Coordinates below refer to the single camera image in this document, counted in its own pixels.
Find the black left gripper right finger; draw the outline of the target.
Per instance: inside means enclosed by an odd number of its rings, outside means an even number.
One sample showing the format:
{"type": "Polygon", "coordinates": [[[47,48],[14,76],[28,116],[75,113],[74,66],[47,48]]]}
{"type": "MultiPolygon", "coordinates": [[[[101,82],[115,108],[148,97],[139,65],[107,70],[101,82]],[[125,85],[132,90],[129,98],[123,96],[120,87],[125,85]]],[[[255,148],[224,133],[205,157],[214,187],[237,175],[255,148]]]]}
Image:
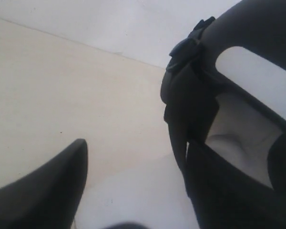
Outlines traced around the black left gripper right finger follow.
{"type": "Polygon", "coordinates": [[[286,195],[195,141],[188,147],[185,186],[201,229],[286,229],[286,195]]]}

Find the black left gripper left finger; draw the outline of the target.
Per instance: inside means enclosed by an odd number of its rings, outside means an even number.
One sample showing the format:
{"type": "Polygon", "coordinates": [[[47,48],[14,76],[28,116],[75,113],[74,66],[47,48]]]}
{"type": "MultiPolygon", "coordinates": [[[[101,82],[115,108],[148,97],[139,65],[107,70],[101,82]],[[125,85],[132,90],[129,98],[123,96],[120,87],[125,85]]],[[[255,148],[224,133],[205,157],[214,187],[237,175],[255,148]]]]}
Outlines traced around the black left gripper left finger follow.
{"type": "Polygon", "coordinates": [[[77,139],[50,161],[0,188],[0,229],[69,229],[88,174],[88,146],[77,139]]]}

